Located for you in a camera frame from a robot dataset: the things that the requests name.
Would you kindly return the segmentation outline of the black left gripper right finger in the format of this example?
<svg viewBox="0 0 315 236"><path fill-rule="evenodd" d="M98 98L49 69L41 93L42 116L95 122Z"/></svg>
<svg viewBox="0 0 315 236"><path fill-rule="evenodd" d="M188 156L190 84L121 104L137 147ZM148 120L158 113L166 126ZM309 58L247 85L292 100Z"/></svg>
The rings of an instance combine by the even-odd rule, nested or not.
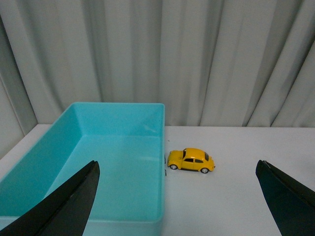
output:
<svg viewBox="0 0 315 236"><path fill-rule="evenodd" d="M255 174L281 235L313 236L315 192L265 160Z"/></svg>

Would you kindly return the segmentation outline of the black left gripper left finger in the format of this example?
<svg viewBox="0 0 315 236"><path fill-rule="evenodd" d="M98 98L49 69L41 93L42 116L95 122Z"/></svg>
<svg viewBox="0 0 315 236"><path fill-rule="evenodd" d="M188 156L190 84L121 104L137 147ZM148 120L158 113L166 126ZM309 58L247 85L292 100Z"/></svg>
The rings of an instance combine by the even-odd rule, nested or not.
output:
<svg viewBox="0 0 315 236"><path fill-rule="evenodd" d="M91 161L0 234L81 236L94 204L99 177L99 164Z"/></svg>

